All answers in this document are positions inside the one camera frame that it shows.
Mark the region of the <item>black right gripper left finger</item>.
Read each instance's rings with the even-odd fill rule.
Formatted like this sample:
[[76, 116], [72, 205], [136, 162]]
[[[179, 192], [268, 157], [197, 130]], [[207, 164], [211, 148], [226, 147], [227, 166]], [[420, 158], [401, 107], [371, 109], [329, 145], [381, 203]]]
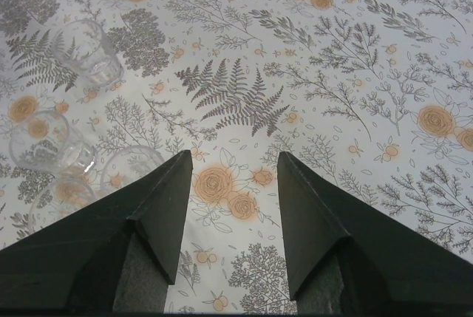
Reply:
[[161, 312], [192, 175], [181, 151], [136, 182], [1, 252], [4, 312]]

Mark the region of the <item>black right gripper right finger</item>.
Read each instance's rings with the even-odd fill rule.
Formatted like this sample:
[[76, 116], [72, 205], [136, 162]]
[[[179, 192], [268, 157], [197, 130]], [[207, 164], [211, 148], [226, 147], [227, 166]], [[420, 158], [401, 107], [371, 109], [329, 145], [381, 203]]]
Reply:
[[326, 181], [277, 164], [291, 300], [301, 314], [470, 314], [472, 265]]

